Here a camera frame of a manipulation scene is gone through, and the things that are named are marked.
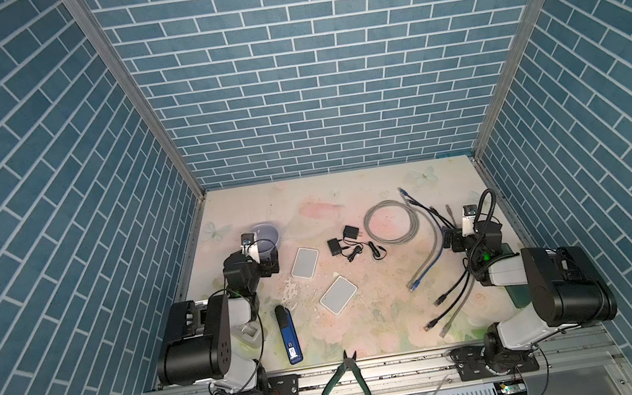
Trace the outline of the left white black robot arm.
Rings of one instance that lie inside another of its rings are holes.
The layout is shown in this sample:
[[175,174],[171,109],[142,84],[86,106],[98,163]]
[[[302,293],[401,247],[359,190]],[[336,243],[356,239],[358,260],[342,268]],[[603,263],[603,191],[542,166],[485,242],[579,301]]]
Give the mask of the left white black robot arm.
[[252,253],[246,248],[224,261],[224,287],[202,301],[184,301],[170,308],[157,364],[160,384],[206,384],[210,395],[298,395],[298,376],[271,377],[263,356],[233,350],[243,329],[265,334],[257,296],[259,281],[277,274],[278,251]]

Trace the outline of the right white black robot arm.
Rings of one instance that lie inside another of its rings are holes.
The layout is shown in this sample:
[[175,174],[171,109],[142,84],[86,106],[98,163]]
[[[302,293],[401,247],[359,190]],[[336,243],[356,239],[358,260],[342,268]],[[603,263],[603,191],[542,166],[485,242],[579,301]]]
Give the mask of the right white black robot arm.
[[618,302],[606,280],[579,247],[505,250],[500,228],[481,223],[474,232],[452,240],[466,251],[465,269],[484,286],[522,286],[528,303],[513,317],[493,323],[483,343],[450,352],[462,381],[532,373],[540,365],[538,345],[570,329],[614,319]]

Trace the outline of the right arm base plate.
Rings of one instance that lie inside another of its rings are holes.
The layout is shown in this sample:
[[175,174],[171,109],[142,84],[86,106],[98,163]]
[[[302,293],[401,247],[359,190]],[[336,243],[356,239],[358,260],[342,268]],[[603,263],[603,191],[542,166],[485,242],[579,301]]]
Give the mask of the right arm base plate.
[[447,357],[455,364],[462,382],[540,370],[533,351],[507,350],[500,345],[459,347],[448,352]]

